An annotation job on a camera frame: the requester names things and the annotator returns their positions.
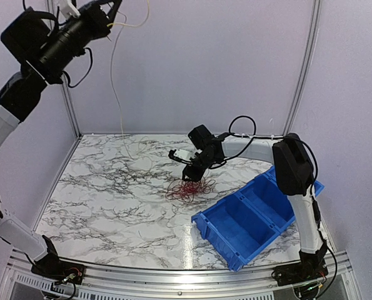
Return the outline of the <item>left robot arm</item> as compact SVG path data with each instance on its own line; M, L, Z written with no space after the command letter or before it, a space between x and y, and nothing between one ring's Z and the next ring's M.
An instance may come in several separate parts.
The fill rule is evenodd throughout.
M20 63L21 69L0 89L0 147L39 104L48 85L62 84L66 66L84 54L94 40L107 37L121 2L90 1L76 7L74 1L59 1L66 18L27 7L1 34L1 42ZM60 278L64 263L50 239L32 232L0 208L0 238L26 253L35 266L51 278Z

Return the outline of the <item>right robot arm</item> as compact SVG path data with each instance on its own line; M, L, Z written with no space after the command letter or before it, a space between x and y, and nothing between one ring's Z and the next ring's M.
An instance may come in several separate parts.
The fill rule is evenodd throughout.
M191 219L229 269L240 270L296 223L300 261L295 274L308 280L317 273L328 250L316 202L322 186L316 180L317 163L299 136L242 136L230 131L215 136L204 125L195 127L188 136L196 152L187 153L183 159L186 181L196 183L208 169L224 166L234 158L271 165L239 191Z

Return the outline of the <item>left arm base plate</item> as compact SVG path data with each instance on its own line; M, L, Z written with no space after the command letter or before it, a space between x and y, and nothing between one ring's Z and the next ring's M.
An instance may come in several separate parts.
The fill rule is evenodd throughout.
M43 269L37 264L31 268L33 274L37 274L55 281L63 281L70 275L74 275L73 279L69 279L74 284L81 284L84 278L86 267L83 264L77 264L68 261L61 261L57 266L51 266Z

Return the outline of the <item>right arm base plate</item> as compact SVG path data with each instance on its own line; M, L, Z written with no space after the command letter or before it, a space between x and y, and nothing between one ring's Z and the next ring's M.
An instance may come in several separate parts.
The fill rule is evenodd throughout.
M325 263L321 263L317 268L314 268L308 262L295 262L276 266L271 273L272 278L278 283L278 286L312 281L327 275L328 269Z

